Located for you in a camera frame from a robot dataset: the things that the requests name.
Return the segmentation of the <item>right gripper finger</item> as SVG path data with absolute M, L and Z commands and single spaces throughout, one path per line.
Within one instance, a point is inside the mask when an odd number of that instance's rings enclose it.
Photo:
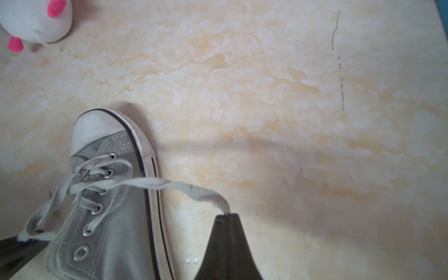
M 245 232 L 236 213 L 215 217 L 197 280 L 260 280 Z

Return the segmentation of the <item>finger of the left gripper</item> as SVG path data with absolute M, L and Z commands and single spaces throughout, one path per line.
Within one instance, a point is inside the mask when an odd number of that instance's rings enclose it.
M 10 280 L 46 247 L 46 241 L 18 241 L 16 236 L 1 240 L 1 280 Z

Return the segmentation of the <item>grey canvas sneaker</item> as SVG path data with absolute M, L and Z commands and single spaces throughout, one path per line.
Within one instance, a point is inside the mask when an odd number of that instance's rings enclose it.
M 173 280 L 175 269 L 156 190 L 114 182 L 158 177 L 145 133 L 125 114 L 95 108 L 72 132 L 74 183 L 100 182 L 76 191 L 72 210 L 45 254 L 60 280 Z

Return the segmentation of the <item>grey shoelace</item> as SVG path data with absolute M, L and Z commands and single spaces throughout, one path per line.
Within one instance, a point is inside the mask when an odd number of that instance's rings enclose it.
M 212 203 L 225 215 L 231 211 L 226 199 L 213 190 L 156 177 L 132 178 L 134 168 L 131 162 L 119 159 L 114 154 L 95 156 L 87 161 L 81 157 L 76 157 L 75 161 L 78 165 L 59 184 L 52 198 L 28 219 L 23 231 L 17 236 L 19 241 L 55 240 L 56 232 L 41 232 L 40 230 L 49 217 L 59 209 L 68 195 L 74 195 L 74 203 L 95 216 L 83 230 L 87 235 L 95 233 L 102 220 L 120 206 L 131 187 L 145 190 L 175 189 L 195 201 Z M 115 193 L 108 206 L 103 206 L 103 204 L 96 203 L 84 196 L 85 191 L 104 194 L 112 189 L 115 189 Z

